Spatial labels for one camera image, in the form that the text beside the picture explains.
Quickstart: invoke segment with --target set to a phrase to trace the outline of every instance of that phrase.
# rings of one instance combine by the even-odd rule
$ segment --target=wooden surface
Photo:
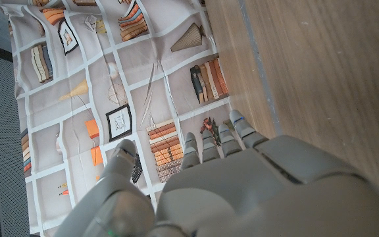
[[[266,134],[261,100],[270,90],[283,134],[337,155],[379,187],[379,1],[244,2],[269,88],[257,69],[248,72],[255,62],[238,2],[206,1],[232,107],[264,118],[254,124]]]
[[[213,30],[215,41],[220,50],[220,63],[223,67],[226,85],[232,95],[232,108],[238,108],[252,125],[268,137],[275,137],[276,132],[268,110],[266,97],[254,55],[249,44],[247,30],[243,26],[243,18],[237,1],[213,1],[215,17],[209,18],[212,27],[223,27]]]

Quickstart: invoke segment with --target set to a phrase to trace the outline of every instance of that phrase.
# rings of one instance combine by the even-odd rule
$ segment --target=stack of books
[[[151,152],[156,158],[156,170],[161,182],[166,182],[180,172],[182,157],[181,143],[174,121],[168,120],[147,128]]]
[[[40,83],[52,79],[52,64],[49,59],[46,45],[37,45],[32,48],[32,64]]]
[[[190,72],[192,86],[199,103],[218,99],[228,93],[218,59],[195,65]]]
[[[32,172],[32,162],[30,158],[29,151],[29,135],[27,129],[25,129],[21,134],[21,146],[23,149],[23,169],[24,177],[30,176]]]
[[[58,21],[65,18],[64,10],[65,7],[61,7],[59,9],[42,9],[41,11],[46,20],[54,26]]]
[[[130,7],[125,15],[118,19],[118,22],[121,27],[122,41],[130,40],[148,30],[143,13],[135,0],[131,1]]]
[[[95,0],[72,0],[77,6],[97,6]]]

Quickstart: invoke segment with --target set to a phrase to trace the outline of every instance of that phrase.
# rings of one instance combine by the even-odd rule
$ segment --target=bookshelf print fabric
[[[206,8],[198,0],[0,6],[13,47],[30,233],[52,236],[124,138],[139,154],[130,182],[156,206],[180,172],[185,134],[201,145],[203,120],[221,124],[230,111]],[[182,36],[185,47],[172,52]]]

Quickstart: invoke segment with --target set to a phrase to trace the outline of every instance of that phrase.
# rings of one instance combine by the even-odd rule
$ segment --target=robotic hand
[[[356,169],[298,139],[269,140],[238,111],[230,119],[246,149],[222,124],[224,159],[204,131],[201,164],[187,134],[156,215],[129,182],[136,149],[123,140],[56,236],[379,236],[379,193]]]

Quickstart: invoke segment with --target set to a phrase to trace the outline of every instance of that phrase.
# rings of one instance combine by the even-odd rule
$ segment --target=framed picture
[[[77,48],[78,42],[76,36],[72,32],[70,26],[66,23],[65,18],[59,22],[58,35],[64,47],[65,55]]]
[[[106,114],[109,125],[109,141],[132,133],[132,117],[129,105],[123,105]]]

